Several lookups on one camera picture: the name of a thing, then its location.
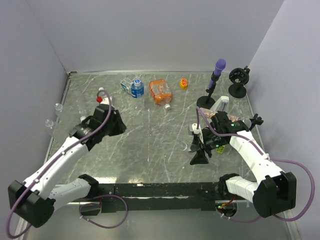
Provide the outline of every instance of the orange bottle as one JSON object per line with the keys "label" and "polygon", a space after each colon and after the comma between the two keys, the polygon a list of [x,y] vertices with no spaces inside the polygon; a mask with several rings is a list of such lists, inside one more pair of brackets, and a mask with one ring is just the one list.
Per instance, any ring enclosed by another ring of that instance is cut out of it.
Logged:
{"label": "orange bottle", "polygon": [[156,104],[164,106],[166,110],[171,108],[169,103],[172,98],[172,93],[166,80],[158,79],[151,81],[149,83],[149,89]]}

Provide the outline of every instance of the black stand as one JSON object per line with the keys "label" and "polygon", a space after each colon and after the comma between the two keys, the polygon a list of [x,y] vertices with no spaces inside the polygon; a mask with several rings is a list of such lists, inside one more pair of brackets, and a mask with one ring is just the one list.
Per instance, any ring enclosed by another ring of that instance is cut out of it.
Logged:
{"label": "black stand", "polygon": [[246,96],[247,89],[242,85],[232,84],[229,87],[229,94],[236,99],[242,99]]}
{"label": "black stand", "polygon": [[215,104],[215,100],[211,97],[213,91],[209,93],[208,96],[201,96],[198,98],[198,100],[196,101],[196,105],[199,108],[204,108],[204,109],[210,109],[214,104]]}
{"label": "black stand", "polygon": [[211,80],[213,81],[213,84],[209,89],[205,90],[208,93],[208,96],[201,96],[196,101],[196,105],[199,108],[210,109],[216,103],[216,101],[211,97],[211,95],[214,93],[219,78],[220,75],[216,76],[214,75],[214,73],[212,73]]}
{"label": "black stand", "polygon": [[249,82],[250,69],[248,66],[245,68],[235,68],[229,74],[229,79],[233,83],[229,87],[229,94],[237,99],[242,99],[246,96],[247,90],[244,87]]}

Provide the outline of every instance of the microphone stand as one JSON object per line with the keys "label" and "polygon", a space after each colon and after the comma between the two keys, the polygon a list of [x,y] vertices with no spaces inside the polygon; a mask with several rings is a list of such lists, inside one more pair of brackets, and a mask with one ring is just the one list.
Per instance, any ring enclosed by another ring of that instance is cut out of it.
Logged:
{"label": "microphone stand", "polygon": [[201,96],[196,101],[196,105],[199,108],[210,109],[215,104],[216,101],[211,97],[211,95],[214,93],[214,90],[217,85],[217,81],[219,80],[220,76],[221,74],[219,76],[216,76],[214,72],[212,73],[211,75],[212,84],[210,82],[209,88],[205,90],[208,93],[208,96]]}

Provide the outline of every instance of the black phone holder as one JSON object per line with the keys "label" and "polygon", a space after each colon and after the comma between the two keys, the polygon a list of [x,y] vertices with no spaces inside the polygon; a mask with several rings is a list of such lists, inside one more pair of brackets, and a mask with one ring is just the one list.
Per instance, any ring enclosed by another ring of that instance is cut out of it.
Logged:
{"label": "black phone holder", "polygon": [[247,90],[244,87],[249,82],[250,69],[248,66],[245,68],[235,68],[229,74],[229,79],[233,83],[229,87],[229,94],[237,99],[242,99],[246,96]]}

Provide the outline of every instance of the blue bottle cap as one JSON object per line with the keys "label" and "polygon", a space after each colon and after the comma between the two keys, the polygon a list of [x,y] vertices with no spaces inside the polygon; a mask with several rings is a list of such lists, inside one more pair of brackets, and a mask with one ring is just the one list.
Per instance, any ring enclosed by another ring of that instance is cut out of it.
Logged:
{"label": "blue bottle cap", "polygon": [[140,86],[140,80],[139,79],[134,80],[134,85],[136,87],[139,87]]}

